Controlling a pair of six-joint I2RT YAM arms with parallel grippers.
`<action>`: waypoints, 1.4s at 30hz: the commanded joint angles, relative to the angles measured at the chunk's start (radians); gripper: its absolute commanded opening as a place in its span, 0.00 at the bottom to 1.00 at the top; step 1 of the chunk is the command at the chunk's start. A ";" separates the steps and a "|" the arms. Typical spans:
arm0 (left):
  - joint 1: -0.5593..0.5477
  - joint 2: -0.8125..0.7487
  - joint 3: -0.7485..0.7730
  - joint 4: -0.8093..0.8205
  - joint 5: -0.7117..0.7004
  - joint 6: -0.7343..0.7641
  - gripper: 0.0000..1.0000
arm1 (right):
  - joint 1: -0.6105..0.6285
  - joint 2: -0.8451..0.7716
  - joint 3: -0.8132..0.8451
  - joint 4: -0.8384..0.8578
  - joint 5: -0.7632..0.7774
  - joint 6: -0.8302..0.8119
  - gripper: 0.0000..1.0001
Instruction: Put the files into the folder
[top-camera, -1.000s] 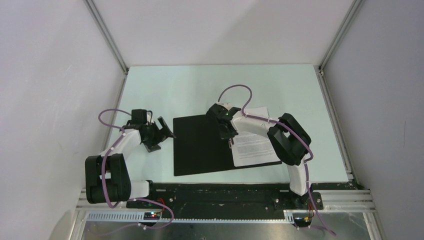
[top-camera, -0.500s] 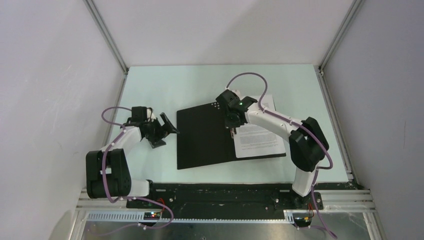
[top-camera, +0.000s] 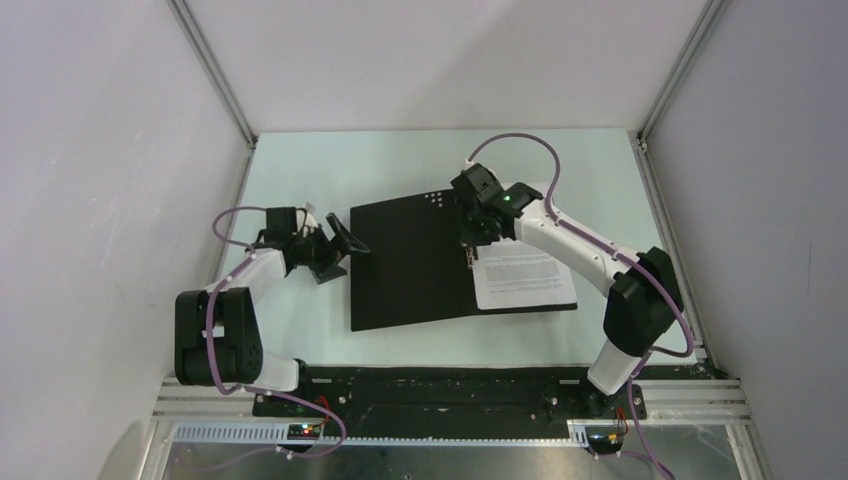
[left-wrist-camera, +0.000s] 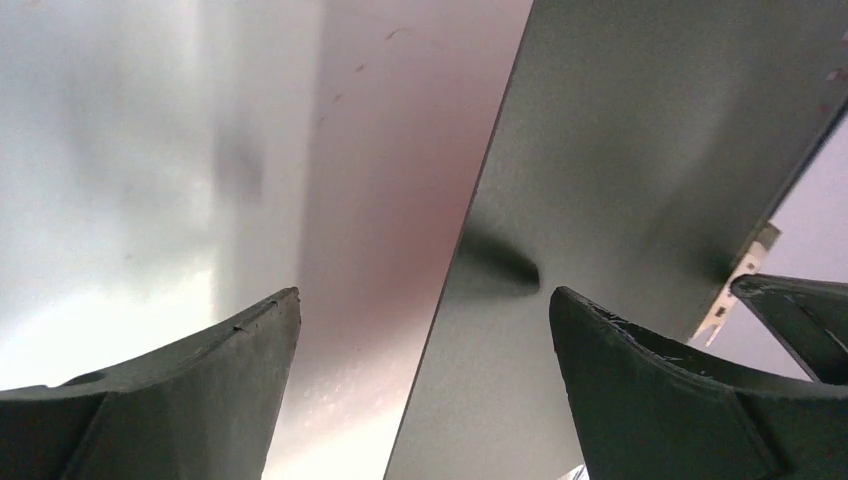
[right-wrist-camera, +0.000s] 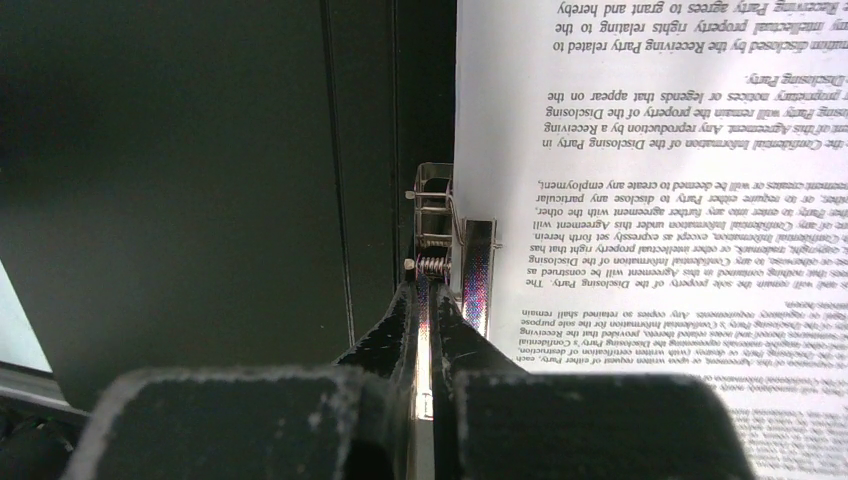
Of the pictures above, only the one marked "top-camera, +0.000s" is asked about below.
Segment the red and black folder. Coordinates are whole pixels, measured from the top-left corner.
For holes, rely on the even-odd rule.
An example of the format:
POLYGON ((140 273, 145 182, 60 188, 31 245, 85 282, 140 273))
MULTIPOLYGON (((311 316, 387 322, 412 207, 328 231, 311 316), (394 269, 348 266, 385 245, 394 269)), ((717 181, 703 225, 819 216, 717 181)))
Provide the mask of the red and black folder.
POLYGON ((573 311, 555 307, 481 310, 459 240, 455 197, 433 191, 352 208, 352 233, 371 250, 351 260, 354 332, 498 314, 573 311))

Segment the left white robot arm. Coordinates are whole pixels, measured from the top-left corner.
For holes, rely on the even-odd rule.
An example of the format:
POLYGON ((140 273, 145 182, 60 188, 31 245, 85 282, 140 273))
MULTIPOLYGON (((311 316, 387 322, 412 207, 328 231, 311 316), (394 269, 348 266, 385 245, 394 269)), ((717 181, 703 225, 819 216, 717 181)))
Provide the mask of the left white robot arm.
POLYGON ((304 267, 317 284, 346 275, 340 263, 369 247, 330 213, 323 222, 309 206, 262 208, 265 225, 252 242, 240 242, 243 259, 222 278, 175 300, 174 373, 186 386, 278 391, 292 416, 316 403, 315 388, 300 379, 303 364, 265 351, 257 306, 271 287, 304 267))

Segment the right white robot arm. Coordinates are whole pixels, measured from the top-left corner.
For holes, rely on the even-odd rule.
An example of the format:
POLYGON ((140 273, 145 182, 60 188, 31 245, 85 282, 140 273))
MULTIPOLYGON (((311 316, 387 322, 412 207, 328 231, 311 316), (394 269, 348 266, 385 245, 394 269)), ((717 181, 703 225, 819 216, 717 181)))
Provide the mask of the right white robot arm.
POLYGON ((607 240, 563 214, 548 193, 522 182, 504 187, 478 163, 450 185, 465 245, 522 242, 563 263, 606 298, 606 340, 588 370, 581 402, 593 417, 610 416, 622 403, 621 388, 655 351, 656 341, 683 318, 670 256, 657 247, 638 252, 607 240))

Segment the printed white paper sheets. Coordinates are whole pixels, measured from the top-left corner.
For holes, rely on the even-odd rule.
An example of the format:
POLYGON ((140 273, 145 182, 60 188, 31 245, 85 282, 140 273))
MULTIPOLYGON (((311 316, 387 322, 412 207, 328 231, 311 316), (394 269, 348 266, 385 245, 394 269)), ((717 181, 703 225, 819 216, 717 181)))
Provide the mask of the printed white paper sheets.
POLYGON ((502 240, 477 247, 472 276, 481 310, 577 307, 571 270, 553 256, 519 241, 502 240))

